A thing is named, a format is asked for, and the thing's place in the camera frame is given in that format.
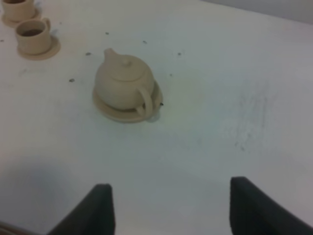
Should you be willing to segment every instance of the teacup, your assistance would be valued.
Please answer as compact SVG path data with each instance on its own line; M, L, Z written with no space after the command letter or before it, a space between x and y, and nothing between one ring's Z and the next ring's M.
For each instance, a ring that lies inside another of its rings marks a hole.
M1 0L5 17L19 23L29 20L36 14L34 0Z
M28 20L15 28L18 49L26 55L40 55L51 49L50 20Z

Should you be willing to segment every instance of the stain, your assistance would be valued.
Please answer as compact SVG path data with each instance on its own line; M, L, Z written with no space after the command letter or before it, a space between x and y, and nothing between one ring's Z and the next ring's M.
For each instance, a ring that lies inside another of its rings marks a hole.
M5 81L0 81L0 86L3 88L7 88L7 89L12 89L14 87L13 84L5 82Z
M244 94L241 94L240 98L239 98L239 107L240 107L239 113L240 114L239 114L239 122L238 122L237 128L236 128L236 139L238 139L240 137L243 120L244 120L245 115L246 115L245 106L246 106L246 96Z
M265 128L267 105L268 105L268 99L264 97L263 110L262 110L262 124L261 124L262 129Z
M27 69L19 71L19 77L22 77L27 72Z
M252 139L252 134L249 132L247 135L246 143Z

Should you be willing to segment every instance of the black object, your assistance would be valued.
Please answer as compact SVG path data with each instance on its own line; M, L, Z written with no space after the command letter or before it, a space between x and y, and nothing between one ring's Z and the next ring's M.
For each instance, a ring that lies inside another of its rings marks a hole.
M48 235L114 235L112 187L96 185L83 201ZM0 223L1 235L32 233Z
M245 177L231 179L230 225L234 235L313 235L313 229Z

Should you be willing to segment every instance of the teapot lid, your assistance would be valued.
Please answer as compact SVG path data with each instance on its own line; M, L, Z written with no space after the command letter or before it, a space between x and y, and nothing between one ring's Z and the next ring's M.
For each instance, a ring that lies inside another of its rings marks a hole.
M131 55L119 55L113 49L104 51L105 70L114 80L129 82L139 79L147 68L141 59Z

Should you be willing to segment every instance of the white table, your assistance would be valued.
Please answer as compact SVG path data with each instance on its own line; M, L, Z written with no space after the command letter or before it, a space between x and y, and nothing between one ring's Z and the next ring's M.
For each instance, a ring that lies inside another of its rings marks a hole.
M49 60L20 58L0 25L0 221L44 234L110 183L118 235L230 235L244 175L313 225L312 25L198 0L39 6L62 43ZM94 107L108 47L153 69L155 121Z

